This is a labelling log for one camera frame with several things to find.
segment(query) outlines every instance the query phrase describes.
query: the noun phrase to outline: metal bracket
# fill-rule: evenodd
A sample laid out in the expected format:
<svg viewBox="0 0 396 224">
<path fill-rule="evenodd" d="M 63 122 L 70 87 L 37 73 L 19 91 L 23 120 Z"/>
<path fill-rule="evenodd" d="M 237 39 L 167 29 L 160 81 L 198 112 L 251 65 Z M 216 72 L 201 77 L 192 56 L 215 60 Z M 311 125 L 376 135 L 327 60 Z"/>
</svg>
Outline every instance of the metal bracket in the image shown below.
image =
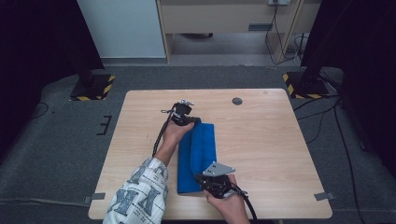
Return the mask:
<svg viewBox="0 0 396 224">
<path fill-rule="evenodd" d="M 202 172 L 202 174 L 206 176 L 219 176 L 233 172 L 235 172 L 235 169 L 233 167 L 226 166 L 216 161 L 213 161 L 213 163 L 210 164 L 209 167 L 207 167 L 206 170 Z"/>
<path fill-rule="evenodd" d="M 187 101 L 187 100 L 185 100 L 185 99 L 182 99 L 182 100 L 180 101 L 180 103 L 183 104 L 183 105 L 194 105 L 193 102 L 189 102 L 189 101 Z"/>
<path fill-rule="evenodd" d="M 328 200 L 335 199 L 335 195 L 332 192 L 330 192 L 330 193 L 321 192 L 321 193 L 318 193 L 318 194 L 314 194 L 314 196 L 317 199 L 317 201 L 322 201 L 322 200 L 325 200 L 325 199 L 328 199 Z"/>
</svg>

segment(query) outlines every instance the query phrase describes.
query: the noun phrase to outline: gray carpet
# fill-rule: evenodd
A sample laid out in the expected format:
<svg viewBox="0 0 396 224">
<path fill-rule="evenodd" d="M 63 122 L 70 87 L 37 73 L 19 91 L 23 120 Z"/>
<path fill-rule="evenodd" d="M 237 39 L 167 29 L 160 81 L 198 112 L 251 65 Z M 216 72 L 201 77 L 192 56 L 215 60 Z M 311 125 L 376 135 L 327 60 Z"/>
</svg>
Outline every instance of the gray carpet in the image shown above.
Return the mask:
<svg viewBox="0 0 396 224">
<path fill-rule="evenodd" d="M 0 166 L 0 198 L 38 198 L 82 203 L 94 193 L 120 109 L 129 90 L 282 88 L 282 74 L 295 67 L 108 67 L 116 76 L 103 101 L 70 102 L 78 80 L 67 77 L 48 85 L 41 102 Z M 307 100 L 292 100 L 293 107 Z M 297 118 L 330 108 L 336 98 L 323 99 L 296 111 Z M 366 223 L 396 220 L 396 180 L 373 152 L 360 149 L 349 119 L 337 107 L 351 156 L 361 213 Z M 106 135 L 104 116 L 112 116 Z M 306 141 L 318 132 L 320 116 L 299 120 Z M 361 223 L 356 211 L 347 156 L 334 113 L 323 117 L 320 134 L 308 144 L 319 177 L 331 200 L 326 220 L 284 220 L 284 223 Z M 0 204 L 0 223 L 101 223 L 88 218 L 87 207 L 44 204 Z"/>
</svg>

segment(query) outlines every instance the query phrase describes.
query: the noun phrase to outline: electrical outlet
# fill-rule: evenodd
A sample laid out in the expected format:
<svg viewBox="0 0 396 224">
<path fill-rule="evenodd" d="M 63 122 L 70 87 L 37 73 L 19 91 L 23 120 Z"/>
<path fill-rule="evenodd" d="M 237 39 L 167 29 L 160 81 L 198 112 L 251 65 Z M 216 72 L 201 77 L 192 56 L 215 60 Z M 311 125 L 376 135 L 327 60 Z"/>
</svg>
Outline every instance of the electrical outlet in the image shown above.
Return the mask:
<svg viewBox="0 0 396 224">
<path fill-rule="evenodd" d="M 274 6 L 275 2 L 278 6 L 290 5 L 290 0 L 268 0 L 268 5 Z"/>
</svg>

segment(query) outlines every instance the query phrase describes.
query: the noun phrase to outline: black and yellow hazard tape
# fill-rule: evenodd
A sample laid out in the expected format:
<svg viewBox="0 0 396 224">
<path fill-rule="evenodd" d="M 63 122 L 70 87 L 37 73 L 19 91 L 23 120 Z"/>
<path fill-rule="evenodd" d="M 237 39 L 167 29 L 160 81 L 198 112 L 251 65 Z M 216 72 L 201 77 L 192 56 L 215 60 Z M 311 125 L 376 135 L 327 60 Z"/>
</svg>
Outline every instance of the black and yellow hazard tape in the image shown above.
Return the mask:
<svg viewBox="0 0 396 224">
<path fill-rule="evenodd" d="M 113 85 L 114 79 L 116 78 L 115 76 L 106 76 L 108 79 L 106 80 L 99 80 L 100 82 L 100 90 L 96 90 L 99 92 L 99 94 L 94 94 L 91 95 L 88 92 L 83 92 L 81 95 L 75 95 L 71 96 L 70 100 L 71 101 L 91 101 L 91 100 L 104 100 L 106 99 L 108 92 L 111 89 L 111 86 Z"/>
<path fill-rule="evenodd" d="M 288 92 L 291 99 L 318 99 L 328 97 L 328 94 L 299 94 L 295 92 L 293 85 L 290 82 L 289 75 L 283 74 L 283 80 L 286 83 L 286 87 L 288 88 Z"/>
</svg>

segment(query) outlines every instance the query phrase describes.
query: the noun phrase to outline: black curtain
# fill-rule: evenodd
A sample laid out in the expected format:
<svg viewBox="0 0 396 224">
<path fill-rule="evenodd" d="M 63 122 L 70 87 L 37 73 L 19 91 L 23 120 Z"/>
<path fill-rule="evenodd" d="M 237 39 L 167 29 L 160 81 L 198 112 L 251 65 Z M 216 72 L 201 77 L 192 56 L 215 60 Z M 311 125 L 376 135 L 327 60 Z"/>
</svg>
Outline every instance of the black curtain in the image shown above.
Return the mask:
<svg viewBox="0 0 396 224">
<path fill-rule="evenodd" d="M 361 145 L 396 177 L 395 11 L 392 0 L 323 0 L 302 66 L 344 71 L 339 94 Z"/>
<path fill-rule="evenodd" d="M 42 88 L 78 73 L 71 56 L 104 68 L 76 0 L 0 0 L 0 160 Z"/>
</svg>

